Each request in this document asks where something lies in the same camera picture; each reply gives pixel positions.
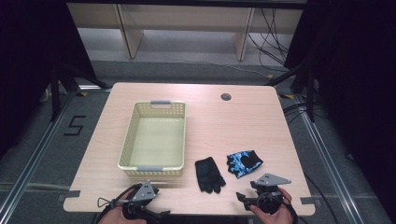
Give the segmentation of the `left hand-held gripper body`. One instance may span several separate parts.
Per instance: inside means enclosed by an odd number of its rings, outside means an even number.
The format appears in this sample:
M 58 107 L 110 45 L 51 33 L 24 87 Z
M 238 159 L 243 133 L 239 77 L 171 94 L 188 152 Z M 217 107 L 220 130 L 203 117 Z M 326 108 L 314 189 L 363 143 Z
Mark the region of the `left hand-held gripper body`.
M 146 208 L 156 197 L 157 192 L 158 190 L 154 189 L 149 181 L 134 186 L 134 190 L 128 194 L 122 206 L 123 215 L 130 220 L 158 221 L 161 216 Z

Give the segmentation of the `black fingerless glove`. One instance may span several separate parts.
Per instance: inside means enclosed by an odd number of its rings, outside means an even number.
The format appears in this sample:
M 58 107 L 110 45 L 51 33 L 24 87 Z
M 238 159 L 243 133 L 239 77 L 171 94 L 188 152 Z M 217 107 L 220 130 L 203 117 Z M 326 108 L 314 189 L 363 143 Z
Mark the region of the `black fingerless glove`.
M 212 157 L 195 163 L 195 171 L 200 191 L 220 193 L 226 182 Z

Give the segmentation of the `light wooden shelf unit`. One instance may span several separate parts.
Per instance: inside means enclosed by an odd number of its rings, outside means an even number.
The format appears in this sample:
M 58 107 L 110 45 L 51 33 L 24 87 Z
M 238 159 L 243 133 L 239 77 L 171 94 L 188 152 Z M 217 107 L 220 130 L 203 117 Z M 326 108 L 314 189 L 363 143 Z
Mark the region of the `light wooden shelf unit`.
M 78 28 L 117 29 L 126 55 L 135 57 L 146 30 L 228 32 L 233 34 L 236 59 L 243 61 L 250 33 L 292 35 L 300 9 L 258 7 L 187 7 L 69 3 Z

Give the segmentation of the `blue camouflage fingerless glove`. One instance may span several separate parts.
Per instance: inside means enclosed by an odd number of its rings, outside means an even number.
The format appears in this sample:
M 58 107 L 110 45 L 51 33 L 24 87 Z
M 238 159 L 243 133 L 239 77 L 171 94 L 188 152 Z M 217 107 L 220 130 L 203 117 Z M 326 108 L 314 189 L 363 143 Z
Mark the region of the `blue camouflage fingerless glove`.
M 241 178 L 255 171 L 263 164 L 254 150 L 236 152 L 227 156 L 228 172 Z

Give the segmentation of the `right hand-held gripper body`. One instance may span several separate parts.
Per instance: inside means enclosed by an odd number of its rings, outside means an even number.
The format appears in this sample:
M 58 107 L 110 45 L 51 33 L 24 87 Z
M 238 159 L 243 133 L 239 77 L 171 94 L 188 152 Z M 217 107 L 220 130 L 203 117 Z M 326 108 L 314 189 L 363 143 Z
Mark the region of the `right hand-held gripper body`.
M 287 178 L 266 173 L 259 179 L 250 182 L 250 186 L 256 190 L 258 197 L 253 200 L 253 204 L 259 207 L 266 214 L 274 214 L 283 202 L 283 194 L 279 190 L 279 185 L 290 184 Z

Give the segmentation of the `aluminium floor rail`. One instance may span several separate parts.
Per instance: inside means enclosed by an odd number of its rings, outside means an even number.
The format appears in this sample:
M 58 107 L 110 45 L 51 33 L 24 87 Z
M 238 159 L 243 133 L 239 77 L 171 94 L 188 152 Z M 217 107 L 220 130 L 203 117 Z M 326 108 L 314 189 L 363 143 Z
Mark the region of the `aluminium floor rail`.
M 28 162 L 23 167 L 23 170 L 9 190 L 7 197 L 3 200 L 0 205 L 0 221 L 6 223 L 7 220 L 12 216 L 15 208 L 17 207 L 23 192 L 25 191 L 28 183 L 30 182 L 38 164 L 41 162 L 47 148 L 56 133 L 59 123 L 63 119 L 66 108 L 70 105 L 71 101 L 75 96 L 75 92 L 67 92 L 64 100 L 61 103 L 61 109 L 59 114 L 49 123 L 43 136 L 40 138 L 38 144 L 35 147 L 32 155 Z
M 301 95 L 296 95 L 295 100 L 298 104 L 301 104 L 300 109 L 303 112 L 303 121 L 307 128 L 311 139 L 316 147 L 318 155 L 321 159 L 322 164 L 326 170 L 328 177 L 332 182 L 332 186 L 335 190 L 338 199 L 346 212 L 346 216 L 351 224 L 364 224 L 361 217 L 361 213 L 353 199 L 349 189 L 347 188 L 346 182 L 338 171 L 332 156 L 327 149 L 314 121 L 308 116 L 304 105 L 304 99 Z

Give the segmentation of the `cream perforated plastic basket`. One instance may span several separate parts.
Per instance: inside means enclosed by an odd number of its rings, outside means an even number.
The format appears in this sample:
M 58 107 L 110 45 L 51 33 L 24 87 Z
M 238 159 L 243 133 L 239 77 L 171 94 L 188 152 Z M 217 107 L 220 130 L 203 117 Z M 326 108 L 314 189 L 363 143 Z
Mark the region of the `cream perforated plastic basket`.
M 180 176 L 185 160 L 186 121 L 184 102 L 135 103 L 118 167 L 129 177 Z

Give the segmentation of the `black metal stand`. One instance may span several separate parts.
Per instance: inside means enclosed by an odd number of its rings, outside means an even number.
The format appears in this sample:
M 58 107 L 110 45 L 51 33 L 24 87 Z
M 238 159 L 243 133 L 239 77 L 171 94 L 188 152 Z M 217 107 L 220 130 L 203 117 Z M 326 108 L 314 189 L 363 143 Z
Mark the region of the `black metal stand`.
M 286 80 L 289 77 L 295 77 L 293 83 L 291 84 L 291 91 L 293 93 L 301 93 L 303 89 L 306 89 L 306 109 L 307 115 L 312 122 L 315 121 L 314 119 L 314 75 L 312 74 L 312 64 L 307 62 L 301 62 L 288 72 L 284 73 L 280 77 L 276 77 L 271 79 L 266 86 L 272 86 L 281 83 L 282 81 Z
M 75 77 L 82 77 L 92 84 L 98 86 L 100 89 L 110 89 L 110 86 L 105 82 L 99 80 L 94 72 L 86 73 L 83 70 L 68 63 L 55 63 L 50 75 L 51 88 L 51 104 L 52 116 L 51 121 L 56 120 L 61 114 L 61 100 L 59 83 L 63 85 L 66 92 L 75 92 L 78 89 L 78 84 Z

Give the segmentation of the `person's right hand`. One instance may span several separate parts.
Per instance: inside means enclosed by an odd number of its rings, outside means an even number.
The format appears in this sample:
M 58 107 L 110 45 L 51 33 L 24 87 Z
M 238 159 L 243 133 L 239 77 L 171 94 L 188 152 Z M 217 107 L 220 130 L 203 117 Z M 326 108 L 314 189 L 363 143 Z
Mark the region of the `person's right hand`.
M 249 207 L 250 211 L 262 222 L 262 224 L 294 224 L 294 214 L 289 210 L 288 204 L 291 203 L 291 196 L 282 188 L 279 189 L 284 197 L 283 204 L 278 210 L 271 214 L 264 213 L 256 205 Z

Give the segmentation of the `person's left hand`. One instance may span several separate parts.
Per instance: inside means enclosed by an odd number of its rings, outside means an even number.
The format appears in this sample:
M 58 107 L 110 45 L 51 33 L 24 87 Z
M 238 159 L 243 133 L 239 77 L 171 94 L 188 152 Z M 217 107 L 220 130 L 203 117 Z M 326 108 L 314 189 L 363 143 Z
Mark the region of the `person's left hand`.
M 127 219 L 122 208 L 117 206 L 108 211 L 97 224 L 147 224 L 145 219 Z

